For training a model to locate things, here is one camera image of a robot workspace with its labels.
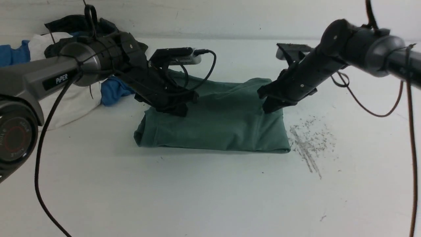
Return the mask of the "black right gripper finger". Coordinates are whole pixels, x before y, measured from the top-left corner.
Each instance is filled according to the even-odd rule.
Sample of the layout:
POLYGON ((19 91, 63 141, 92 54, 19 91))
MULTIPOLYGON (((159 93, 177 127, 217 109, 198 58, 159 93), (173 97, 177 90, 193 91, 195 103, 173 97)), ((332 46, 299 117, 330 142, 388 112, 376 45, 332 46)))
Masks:
POLYGON ((273 97, 267 97, 262 105, 263 111, 265 114, 271 114, 273 112, 276 112, 280 109, 295 106, 297 105, 297 101, 290 101, 290 100, 282 100, 278 98, 273 97))

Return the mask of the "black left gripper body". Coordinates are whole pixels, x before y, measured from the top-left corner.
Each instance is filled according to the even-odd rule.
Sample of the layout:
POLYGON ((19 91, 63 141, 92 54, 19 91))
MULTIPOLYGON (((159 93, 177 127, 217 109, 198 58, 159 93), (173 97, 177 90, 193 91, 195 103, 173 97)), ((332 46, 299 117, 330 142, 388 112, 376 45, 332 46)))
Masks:
POLYGON ((181 103, 197 103, 199 94, 178 85, 167 71, 156 68, 148 61, 137 65, 129 63, 117 70, 117 77, 135 91, 135 99, 156 111, 181 103))

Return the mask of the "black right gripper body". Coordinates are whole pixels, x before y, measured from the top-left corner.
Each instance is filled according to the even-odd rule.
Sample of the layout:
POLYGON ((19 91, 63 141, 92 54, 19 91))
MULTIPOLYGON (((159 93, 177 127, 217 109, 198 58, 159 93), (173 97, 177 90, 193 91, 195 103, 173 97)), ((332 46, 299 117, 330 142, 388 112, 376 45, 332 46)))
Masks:
POLYGON ((302 60, 292 63, 277 80, 258 89, 259 98, 298 103, 346 63, 338 57, 313 49, 302 60))

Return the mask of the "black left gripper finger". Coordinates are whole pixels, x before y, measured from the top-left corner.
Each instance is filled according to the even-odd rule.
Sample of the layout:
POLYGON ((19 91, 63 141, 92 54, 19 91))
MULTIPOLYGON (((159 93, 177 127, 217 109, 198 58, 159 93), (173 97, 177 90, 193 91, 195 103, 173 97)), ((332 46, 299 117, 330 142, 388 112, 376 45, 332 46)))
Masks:
POLYGON ((175 117, 186 117, 188 113, 188 106, 185 103, 161 108, 164 114, 170 114, 175 117))

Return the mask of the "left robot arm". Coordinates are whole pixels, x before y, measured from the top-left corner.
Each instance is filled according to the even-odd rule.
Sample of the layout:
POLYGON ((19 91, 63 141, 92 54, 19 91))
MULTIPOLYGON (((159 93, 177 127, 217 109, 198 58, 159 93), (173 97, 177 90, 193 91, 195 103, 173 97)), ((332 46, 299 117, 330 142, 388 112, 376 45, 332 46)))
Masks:
POLYGON ((178 85, 167 72, 173 59, 194 55, 191 47, 158 51, 149 61, 127 32, 78 37, 52 58, 1 68, 1 181, 27 161, 36 147, 38 127, 46 128, 39 102, 71 85, 88 87, 116 75, 159 112, 186 116, 198 93, 178 85))

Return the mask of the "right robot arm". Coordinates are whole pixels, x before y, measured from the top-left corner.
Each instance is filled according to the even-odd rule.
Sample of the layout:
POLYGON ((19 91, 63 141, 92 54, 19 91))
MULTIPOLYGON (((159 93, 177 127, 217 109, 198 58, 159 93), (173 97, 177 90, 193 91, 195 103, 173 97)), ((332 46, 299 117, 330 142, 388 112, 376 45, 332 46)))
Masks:
POLYGON ((270 114, 295 106, 317 87, 347 66, 354 66, 374 77, 394 75, 420 88, 420 53, 413 52, 403 39, 388 29, 358 27, 345 19, 332 22, 319 45, 278 43, 276 57, 288 68, 278 78, 257 91, 265 99, 263 111, 270 114))

